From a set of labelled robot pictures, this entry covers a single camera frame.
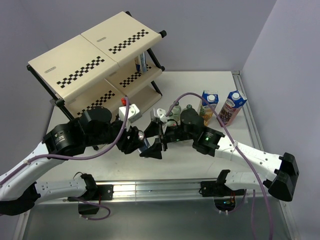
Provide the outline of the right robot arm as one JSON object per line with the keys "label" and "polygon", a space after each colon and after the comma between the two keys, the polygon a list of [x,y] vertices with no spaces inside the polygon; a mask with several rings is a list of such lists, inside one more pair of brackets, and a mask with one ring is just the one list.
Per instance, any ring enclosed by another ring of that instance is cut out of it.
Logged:
{"label": "right robot arm", "polygon": [[161,108],[151,112],[151,122],[144,132],[154,137],[152,146],[140,153],[141,157],[161,159],[168,143],[192,140],[192,147],[203,155],[228,160],[253,168],[247,172],[223,169],[209,186],[202,186],[203,196],[225,197],[231,192],[266,189],[274,198],[290,202],[296,189],[299,168],[294,155],[272,154],[230,140],[224,133],[205,126],[204,120],[193,109],[183,110],[180,124],[170,126]]}

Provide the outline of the energy drink can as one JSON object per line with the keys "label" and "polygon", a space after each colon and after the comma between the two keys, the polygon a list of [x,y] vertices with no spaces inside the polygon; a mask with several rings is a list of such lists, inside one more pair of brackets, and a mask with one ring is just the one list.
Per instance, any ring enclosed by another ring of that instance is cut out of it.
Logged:
{"label": "energy drink can", "polygon": [[145,52],[135,57],[134,62],[138,73],[145,74],[148,71]]}
{"label": "energy drink can", "polygon": [[137,149],[139,153],[144,152],[150,147],[149,141],[142,130],[138,131],[138,140],[141,143],[140,147]]}

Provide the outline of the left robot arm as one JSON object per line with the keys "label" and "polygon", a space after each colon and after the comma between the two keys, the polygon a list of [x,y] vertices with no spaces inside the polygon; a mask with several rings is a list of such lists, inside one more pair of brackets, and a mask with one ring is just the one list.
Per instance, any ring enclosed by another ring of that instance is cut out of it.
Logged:
{"label": "left robot arm", "polygon": [[86,110],[81,116],[59,124],[47,133],[37,147],[21,162],[0,177],[0,213],[15,216],[35,205],[60,198],[92,200],[98,195],[98,186],[91,174],[83,173],[71,180],[40,182],[50,169],[81,155],[87,147],[117,146],[124,154],[142,147],[138,129],[131,121],[142,113],[135,104],[118,109],[118,119],[111,121],[112,113],[104,107]]}

